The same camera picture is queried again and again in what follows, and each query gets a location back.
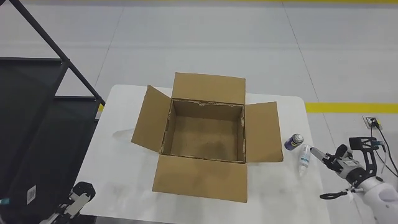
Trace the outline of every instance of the open cardboard box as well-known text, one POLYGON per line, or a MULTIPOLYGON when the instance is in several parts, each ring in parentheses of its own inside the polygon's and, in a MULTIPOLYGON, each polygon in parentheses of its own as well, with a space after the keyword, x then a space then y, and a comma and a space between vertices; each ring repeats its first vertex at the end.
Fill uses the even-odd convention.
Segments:
POLYGON ((248 200, 247 162, 283 161, 276 102, 245 105, 243 78, 176 73, 148 85, 132 142, 159 152, 152 191, 248 200))

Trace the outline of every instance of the small bottle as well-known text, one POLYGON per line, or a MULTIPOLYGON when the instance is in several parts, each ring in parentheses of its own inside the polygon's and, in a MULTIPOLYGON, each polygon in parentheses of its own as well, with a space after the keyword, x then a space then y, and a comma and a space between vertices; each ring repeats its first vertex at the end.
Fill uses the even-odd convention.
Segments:
POLYGON ((300 134, 294 134, 292 137, 290 137, 286 142, 285 142, 285 148, 293 151, 296 147, 301 145, 304 142, 303 136, 300 134))
POLYGON ((304 175, 308 168, 311 157, 311 146, 304 144, 301 148, 300 155, 298 157, 298 175, 301 177, 304 175))

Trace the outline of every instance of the floor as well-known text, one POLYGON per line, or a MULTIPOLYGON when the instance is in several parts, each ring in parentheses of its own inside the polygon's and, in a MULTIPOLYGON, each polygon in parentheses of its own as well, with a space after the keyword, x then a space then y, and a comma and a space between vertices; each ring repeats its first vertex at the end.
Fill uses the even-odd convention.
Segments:
MULTIPOLYGON (((249 93, 299 96, 306 102, 398 101, 398 4, 23 3, 105 99, 115 84, 172 87, 178 71, 244 77, 249 93)), ((11 5, 0 7, 0 23, 0 56, 55 57, 11 5)), ((58 94, 90 95, 72 73, 58 94)), ((349 137, 369 136, 364 114, 309 114, 315 145, 333 152, 349 137)), ((375 115, 398 158, 398 116, 375 115)), ((360 153, 354 155, 362 161, 360 153)), ((347 187, 326 168, 320 173, 325 192, 347 187)), ((388 170, 382 177, 398 186, 388 170)), ((328 201, 328 209, 332 224, 375 223, 358 198, 328 201)))

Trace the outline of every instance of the box flap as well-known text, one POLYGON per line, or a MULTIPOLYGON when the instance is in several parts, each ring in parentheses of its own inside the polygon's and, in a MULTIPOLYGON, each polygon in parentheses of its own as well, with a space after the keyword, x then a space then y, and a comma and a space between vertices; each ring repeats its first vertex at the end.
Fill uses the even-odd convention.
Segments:
POLYGON ((248 201, 246 164, 160 155, 152 191, 248 201))
POLYGON ((246 80, 197 73, 175 73, 172 98, 244 105, 246 80))
POLYGON ((159 152, 171 99, 148 85, 131 142, 159 152))
POLYGON ((246 162, 283 161, 276 102, 245 106, 246 162))

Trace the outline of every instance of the white table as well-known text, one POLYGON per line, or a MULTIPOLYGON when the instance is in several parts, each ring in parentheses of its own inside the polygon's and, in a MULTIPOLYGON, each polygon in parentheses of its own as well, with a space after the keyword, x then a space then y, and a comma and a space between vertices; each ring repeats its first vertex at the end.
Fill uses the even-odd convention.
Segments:
MULTIPOLYGON (((171 88, 158 88, 171 95, 171 88)), ((116 85, 99 119, 76 182, 94 185, 82 214, 166 223, 330 224, 318 162, 299 179, 298 151, 284 161, 248 165, 248 202, 152 192, 158 154, 130 142, 146 86, 116 85)), ((276 101, 282 139, 294 133, 312 145, 304 102, 290 96, 246 94, 246 103, 276 101)))

